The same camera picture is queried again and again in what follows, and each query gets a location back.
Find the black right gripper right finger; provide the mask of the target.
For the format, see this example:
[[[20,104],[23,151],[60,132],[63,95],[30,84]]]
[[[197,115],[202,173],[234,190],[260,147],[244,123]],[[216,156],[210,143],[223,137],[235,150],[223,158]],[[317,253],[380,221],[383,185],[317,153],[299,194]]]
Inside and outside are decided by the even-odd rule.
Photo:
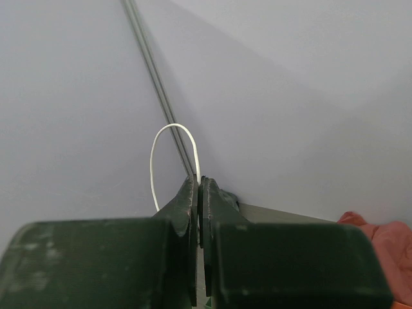
[[[205,291],[213,308],[390,308],[363,231],[336,223],[253,223],[201,181]]]

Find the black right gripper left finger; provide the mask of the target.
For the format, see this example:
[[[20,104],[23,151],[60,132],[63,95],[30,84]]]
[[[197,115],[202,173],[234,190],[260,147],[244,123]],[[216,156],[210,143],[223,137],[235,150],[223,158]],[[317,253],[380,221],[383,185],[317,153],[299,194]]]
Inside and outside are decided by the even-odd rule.
[[[198,182],[154,216],[41,221],[1,259],[2,308],[196,306]]]

